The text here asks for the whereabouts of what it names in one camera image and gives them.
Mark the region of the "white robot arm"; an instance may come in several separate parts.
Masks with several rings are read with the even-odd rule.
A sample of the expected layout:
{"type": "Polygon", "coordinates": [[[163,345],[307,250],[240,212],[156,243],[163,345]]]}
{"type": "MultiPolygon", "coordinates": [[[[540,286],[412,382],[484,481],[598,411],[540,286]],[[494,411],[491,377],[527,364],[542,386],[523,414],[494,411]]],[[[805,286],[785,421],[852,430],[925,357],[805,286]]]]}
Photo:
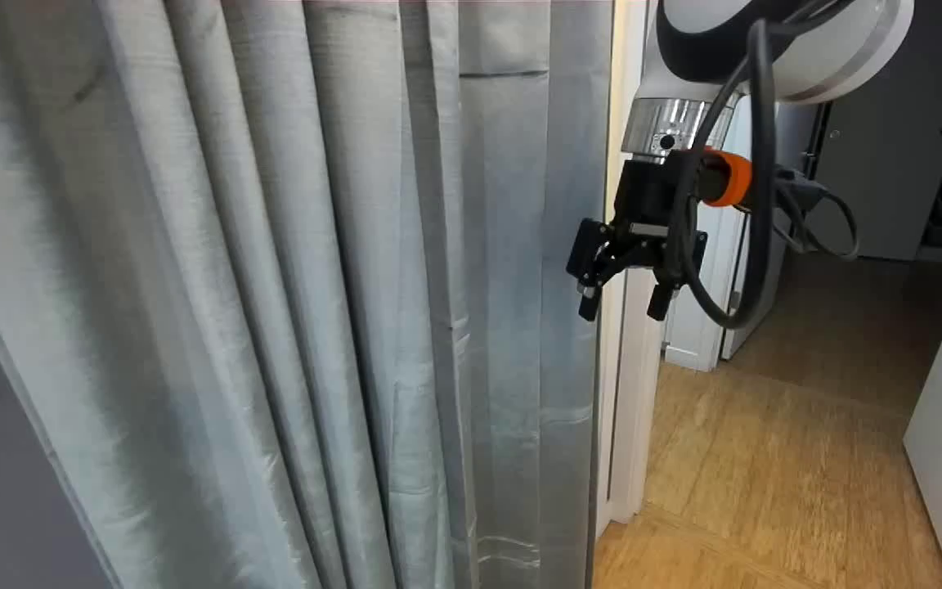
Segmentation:
{"type": "Polygon", "coordinates": [[[902,46],[911,8],[917,0],[648,0],[613,212],[581,220],[564,257],[578,313],[595,319],[613,274],[651,268],[655,319],[687,286],[714,322],[745,327],[764,294],[770,237],[801,254],[852,257],[861,227],[851,201],[779,162],[774,111],[868,83],[902,46]],[[750,220],[733,307],[699,274],[699,207],[750,220]]]}

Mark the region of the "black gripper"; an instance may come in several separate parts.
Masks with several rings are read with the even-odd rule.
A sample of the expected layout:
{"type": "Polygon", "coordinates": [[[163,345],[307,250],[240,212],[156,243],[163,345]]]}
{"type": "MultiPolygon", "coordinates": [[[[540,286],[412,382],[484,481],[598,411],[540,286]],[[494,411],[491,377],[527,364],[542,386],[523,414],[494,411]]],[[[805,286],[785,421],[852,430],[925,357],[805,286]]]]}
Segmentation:
{"type": "MultiPolygon", "coordinates": [[[[675,286],[691,280],[691,268],[670,261],[675,201],[687,171],[687,151],[663,160],[625,160],[609,221],[581,220],[576,227],[564,270],[578,280],[578,317],[595,319],[603,283],[625,268],[658,268],[675,286]]],[[[675,291],[655,283],[648,317],[663,319],[675,291]]]]}

